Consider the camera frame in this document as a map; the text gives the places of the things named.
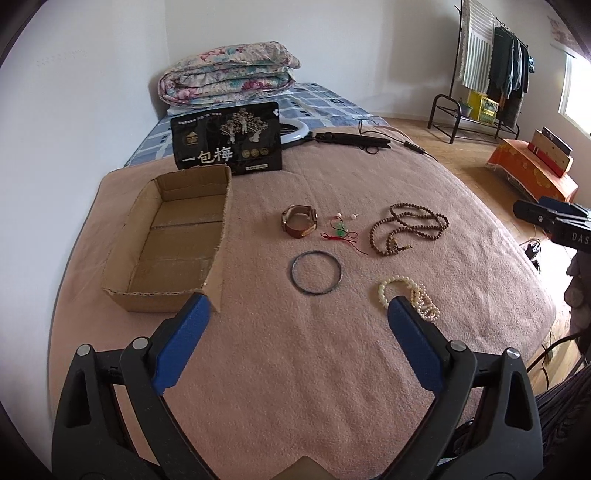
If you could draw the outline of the dark blue bangle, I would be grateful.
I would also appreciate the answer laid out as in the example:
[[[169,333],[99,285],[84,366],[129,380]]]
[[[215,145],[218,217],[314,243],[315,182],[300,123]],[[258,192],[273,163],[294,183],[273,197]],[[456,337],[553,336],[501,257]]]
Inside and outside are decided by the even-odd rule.
[[[341,285],[342,263],[329,252],[310,250],[294,257],[288,267],[288,278],[297,291],[308,296],[332,293]]]

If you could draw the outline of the red strap wristwatch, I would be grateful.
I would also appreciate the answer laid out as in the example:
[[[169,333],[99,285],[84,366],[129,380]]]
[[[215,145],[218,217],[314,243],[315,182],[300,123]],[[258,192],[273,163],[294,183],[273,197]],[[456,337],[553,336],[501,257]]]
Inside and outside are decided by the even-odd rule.
[[[301,239],[318,228],[318,213],[310,205],[290,205],[281,213],[280,221],[284,232]]]

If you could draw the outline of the orange cloth covered box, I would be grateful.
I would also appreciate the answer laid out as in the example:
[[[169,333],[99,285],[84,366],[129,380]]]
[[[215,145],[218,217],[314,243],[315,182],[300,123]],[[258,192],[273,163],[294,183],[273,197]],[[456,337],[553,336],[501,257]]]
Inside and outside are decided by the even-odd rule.
[[[510,181],[535,200],[550,197],[573,202],[578,191],[578,184],[568,174],[557,176],[528,148],[528,143],[522,140],[503,139],[486,166],[502,171]]]

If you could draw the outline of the stacked books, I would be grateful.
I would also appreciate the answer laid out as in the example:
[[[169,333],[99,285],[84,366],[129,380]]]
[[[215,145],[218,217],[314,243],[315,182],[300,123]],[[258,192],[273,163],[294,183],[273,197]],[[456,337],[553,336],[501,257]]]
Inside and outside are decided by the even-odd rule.
[[[572,167],[572,149],[546,127],[534,132],[528,149],[559,177],[567,174]]]

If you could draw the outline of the window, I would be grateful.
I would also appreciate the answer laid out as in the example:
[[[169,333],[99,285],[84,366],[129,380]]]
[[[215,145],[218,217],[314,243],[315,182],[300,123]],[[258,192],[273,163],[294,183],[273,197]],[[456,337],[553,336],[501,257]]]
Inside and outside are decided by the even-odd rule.
[[[587,137],[591,129],[590,87],[590,61],[567,52],[559,113]]]

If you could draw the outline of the yellow box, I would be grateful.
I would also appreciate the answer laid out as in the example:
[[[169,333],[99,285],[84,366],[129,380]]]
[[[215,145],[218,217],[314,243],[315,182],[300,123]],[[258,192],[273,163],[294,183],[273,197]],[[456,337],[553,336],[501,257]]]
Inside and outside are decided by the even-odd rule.
[[[497,118],[499,103],[486,94],[471,90],[468,96],[471,107],[470,118],[485,124],[494,124]]]

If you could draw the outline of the black metal shoe rack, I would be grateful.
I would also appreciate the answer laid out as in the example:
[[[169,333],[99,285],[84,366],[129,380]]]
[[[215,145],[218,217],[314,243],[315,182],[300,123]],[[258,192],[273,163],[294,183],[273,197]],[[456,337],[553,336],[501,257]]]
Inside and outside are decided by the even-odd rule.
[[[443,114],[451,120],[450,124],[436,121],[436,117]],[[427,122],[428,130],[435,130],[447,138],[447,142],[453,145],[459,138],[459,134],[470,133],[484,135],[495,140],[501,137],[501,133],[512,133],[502,123],[494,121],[492,124],[483,123],[463,114],[460,102],[445,93],[437,94],[432,101],[431,110]]]

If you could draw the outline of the cardboard box tray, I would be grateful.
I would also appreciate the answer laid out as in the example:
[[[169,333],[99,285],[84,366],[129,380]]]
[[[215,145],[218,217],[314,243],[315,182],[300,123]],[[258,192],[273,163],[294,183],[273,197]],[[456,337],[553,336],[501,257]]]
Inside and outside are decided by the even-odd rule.
[[[102,290],[129,312],[175,313],[193,294],[221,310],[231,195],[221,164],[150,180],[108,255]]]

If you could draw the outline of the pink blanket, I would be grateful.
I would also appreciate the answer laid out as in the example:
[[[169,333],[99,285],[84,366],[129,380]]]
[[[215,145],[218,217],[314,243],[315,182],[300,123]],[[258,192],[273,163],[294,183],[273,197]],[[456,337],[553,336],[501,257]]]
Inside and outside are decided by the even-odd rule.
[[[554,322],[511,233],[429,158],[307,144],[280,171],[235,177],[231,189],[221,310],[165,394],[222,479],[269,479],[304,456],[341,479],[370,479],[394,460],[432,397],[378,301],[386,278],[423,284],[444,335],[475,351],[530,358]],[[297,204],[318,213],[301,239],[280,221]],[[332,293],[291,285],[291,260],[310,250],[342,263]]]

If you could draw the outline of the blue plaid bed sheet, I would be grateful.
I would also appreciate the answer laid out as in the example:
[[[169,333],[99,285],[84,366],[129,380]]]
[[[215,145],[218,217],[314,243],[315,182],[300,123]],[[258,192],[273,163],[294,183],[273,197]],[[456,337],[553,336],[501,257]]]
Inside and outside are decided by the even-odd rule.
[[[345,97],[317,83],[295,83],[280,94],[257,98],[253,103],[274,101],[280,116],[303,122],[311,130],[328,127],[366,125],[383,126],[384,118],[374,115]],[[170,120],[189,113],[211,110],[211,106],[197,109],[169,107],[166,115],[148,133],[126,162],[133,166],[151,162],[172,154]]]

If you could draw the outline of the black snack bag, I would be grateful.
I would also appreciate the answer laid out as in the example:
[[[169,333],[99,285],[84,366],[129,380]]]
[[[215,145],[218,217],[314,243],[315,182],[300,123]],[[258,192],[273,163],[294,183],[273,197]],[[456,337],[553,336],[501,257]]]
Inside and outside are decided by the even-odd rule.
[[[283,168],[276,102],[207,110],[170,121],[178,169],[224,165],[233,175]]]

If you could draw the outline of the folded floral quilt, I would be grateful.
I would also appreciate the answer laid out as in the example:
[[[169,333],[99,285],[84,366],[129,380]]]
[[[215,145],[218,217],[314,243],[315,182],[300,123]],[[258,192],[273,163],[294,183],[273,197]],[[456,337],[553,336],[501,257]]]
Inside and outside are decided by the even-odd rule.
[[[301,61],[280,42],[217,47],[182,59],[157,84],[159,99],[191,108],[273,96],[296,83]]]

